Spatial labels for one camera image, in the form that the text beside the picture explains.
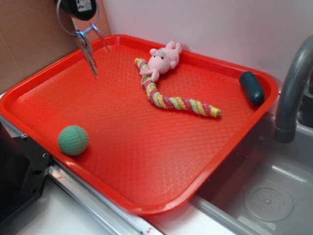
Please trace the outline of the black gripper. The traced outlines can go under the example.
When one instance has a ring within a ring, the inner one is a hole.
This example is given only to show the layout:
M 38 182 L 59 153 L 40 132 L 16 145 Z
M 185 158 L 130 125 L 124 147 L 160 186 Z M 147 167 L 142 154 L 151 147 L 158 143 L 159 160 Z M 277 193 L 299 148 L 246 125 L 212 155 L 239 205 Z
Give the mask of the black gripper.
M 69 17 L 82 21 L 91 20 L 96 14 L 95 0 L 54 0 L 57 7 L 57 19 L 60 19 L 60 10 Z

